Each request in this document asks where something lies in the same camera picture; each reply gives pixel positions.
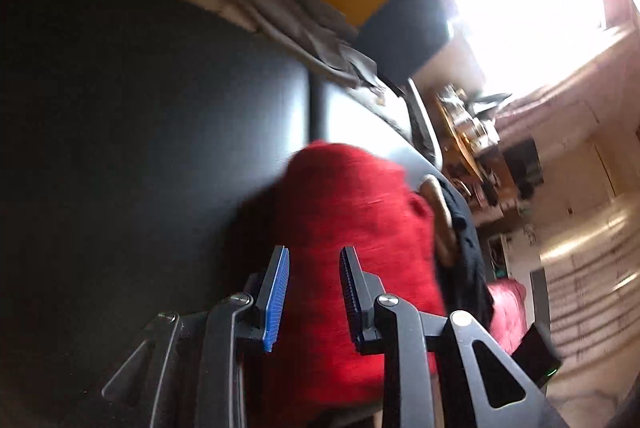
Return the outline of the white curved tube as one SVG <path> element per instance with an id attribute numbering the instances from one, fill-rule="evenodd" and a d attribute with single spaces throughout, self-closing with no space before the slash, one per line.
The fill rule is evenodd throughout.
<path id="1" fill-rule="evenodd" d="M 417 151 L 438 170 L 442 171 L 444 158 L 435 133 L 434 125 L 423 99 L 412 79 L 407 80 L 405 101 L 410 115 L 412 143 Z"/>

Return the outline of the red knitted sweater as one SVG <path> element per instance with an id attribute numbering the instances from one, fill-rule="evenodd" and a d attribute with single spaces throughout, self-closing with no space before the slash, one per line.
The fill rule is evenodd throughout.
<path id="1" fill-rule="evenodd" d="M 433 212 L 396 163 L 317 142 L 288 164 L 271 223 L 272 238 L 290 252 L 291 274 L 277 342 L 248 396 L 250 426 L 305 427 L 325 411 L 378 402 L 383 359 L 360 356 L 350 340 L 340 251 L 354 247 L 387 291 L 442 315 Z"/>

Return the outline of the cluttered wooden desk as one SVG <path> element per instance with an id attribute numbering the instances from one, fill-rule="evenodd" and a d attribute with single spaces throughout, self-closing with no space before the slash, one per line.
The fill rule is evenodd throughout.
<path id="1" fill-rule="evenodd" d="M 533 139 L 504 145 L 495 126 L 499 99 L 471 102 L 449 84 L 427 95 L 442 150 L 442 171 L 468 203 L 481 226 L 505 218 L 526 220 L 530 201 L 544 183 Z"/>

